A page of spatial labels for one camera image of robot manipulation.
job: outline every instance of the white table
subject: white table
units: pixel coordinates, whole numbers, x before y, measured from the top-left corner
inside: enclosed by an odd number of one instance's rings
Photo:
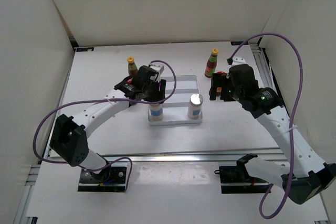
[[[263,219],[262,194],[221,194],[213,162],[139,162],[126,193],[77,192],[79,168],[42,163],[27,216],[37,224],[313,224],[327,220],[320,196],[303,205],[287,200],[280,214]],[[284,191],[274,187],[264,204],[271,214]]]
[[[201,94],[205,97],[201,125],[149,126],[148,106],[138,104],[120,112],[91,135],[88,142],[93,151],[109,155],[277,147],[268,132],[238,102],[209,100],[211,80],[204,76],[204,70],[215,47],[219,49],[216,71],[228,71],[226,59],[236,48],[230,42],[110,46],[76,52],[63,104],[102,99],[128,75],[129,56],[135,58],[138,67],[160,59],[168,62],[177,75],[198,77]],[[243,46],[237,56],[253,67],[259,85],[263,86],[250,47]],[[163,76],[171,76],[167,67]],[[88,106],[71,106],[61,112],[70,116]]]
[[[226,59],[236,48],[229,42],[95,47],[92,52],[77,52],[63,103],[103,98],[127,75],[128,56],[135,58],[138,67],[160,59],[171,64],[177,75],[197,75],[201,94],[206,98],[202,107],[203,121],[195,126],[149,126],[148,107],[133,106],[92,134],[89,138],[92,150],[106,155],[226,151],[220,152],[222,155],[217,152],[220,157],[208,153],[206,158],[200,154],[134,156],[137,162],[134,162],[126,193],[77,192],[78,167],[42,163],[27,215],[38,217],[38,224],[306,224],[327,220],[319,196],[302,206],[288,199],[276,218],[265,220],[258,211],[262,194],[221,194],[219,176],[214,174],[218,162],[214,161],[234,165],[245,152],[255,152],[264,159],[279,162],[286,158],[274,148],[277,145],[268,132],[239,103],[208,100],[211,81],[204,77],[204,70],[214,47],[219,48],[217,70],[227,71]],[[250,47],[244,46],[237,56],[254,68],[262,86]],[[170,75],[166,68],[164,76]],[[86,107],[73,106],[62,112],[72,115]],[[237,149],[254,150],[235,151]],[[278,207],[283,194],[282,189],[274,187],[265,201],[265,214]]]

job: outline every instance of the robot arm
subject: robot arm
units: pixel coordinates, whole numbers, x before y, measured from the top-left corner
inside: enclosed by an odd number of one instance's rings
[[[290,159],[289,116],[283,101],[271,88],[259,88],[253,68],[238,64],[228,74],[212,76],[210,100],[216,99],[217,87],[222,88],[220,99],[238,101],[270,133],[287,159]],[[293,127],[295,156],[294,175],[289,198],[297,204],[326,189],[336,178],[336,164],[325,161],[309,146]],[[249,154],[237,161],[237,173],[242,179],[261,178],[283,189],[287,186],[289,168]]]
[[[91,175],[96,180],[105,181],[110,168],[100,168],[108,162],[89,149],[87,138],[108,119],[132,106],[134,103],[129,99],[148,102],[163,100],[166,81],[160,77],[162,72],[163,65],[151,63],[141,66],[132,81],[131,76],[126,77],[105,96],[108,102],[95,103],[73,116],[59,116],[51,136],[51,148],[70,166],[94,170],[90,172]]]

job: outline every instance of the white panel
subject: white panel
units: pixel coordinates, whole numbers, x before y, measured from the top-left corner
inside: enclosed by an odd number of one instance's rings
[[[97,46],[242,39],[288,0],[54,1],[79,45]]]
[[[13,222],[34,130],[58,103],[71,54],[52,0],[0,0],[0,223]]]
[[[276,28],[294,42],[303,61],[303,91],[295,123],[329,163],[336,162],[335,7],[336,0],[291,0]],[[277,38],[267,45],[267,54],[291,110],[298,88],[296,57]],[[322,195],[336,223],[336,185]]]
[[[216,70],[228,72],[226,59],[237,48],[229,42],[95,47],[91,52],[77,52],[63,103],[104,98],[128,75],[126,59],[129,56],[135,58],[138,67],[155,59],[165,60],[177,75],[197,76],[204,97],[202,123],[149,126],[148,105],[138,104],[118,113],[93,132],[88,139],[93,151],[107,155],[277,147],[270,134],[241,104],[209,100],[211,79],[204,76],[204,71],[214,47],[219,49]],[[250,47],[243,46],[237,57],[244,58],[254,68],[256,79],[262,85]],[[162,76],[171,75],[165,67]],[[89,106],[70,106],[61,113],[70,116]]]
[[[321,198],[303,205],[287,200],[280,214],[259,214],[262,194],[221,194],[218,163],[135,163],[126,193],[77,192],[78,167],[43,163],[27,215],[38,223],[236,224],[295,223],[326,220]],[[272,213],[284,191],[272,189],[264,213]]]

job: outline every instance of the white tray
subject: white tray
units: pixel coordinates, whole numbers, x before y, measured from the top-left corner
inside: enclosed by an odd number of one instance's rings
[[[173,77],[163,77],[167,80],[165,95],[168,96],[174,87]],[[187,115],[190,96],[199,94],[197,76],[176,76],[177,85],[175,93],[162,104],[163,118],[159,121],[152,120],[151,111],[148,108],[148,121],[150,125],[176,125],[201,123],[202,110],[197,119],[190,119]]]

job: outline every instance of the silver lid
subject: silver lid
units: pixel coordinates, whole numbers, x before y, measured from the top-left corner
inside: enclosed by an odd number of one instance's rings
[[[200,106],[203,103],[203,96],[201,94],[192,94],[190,97],[190,103],[193,106]]]

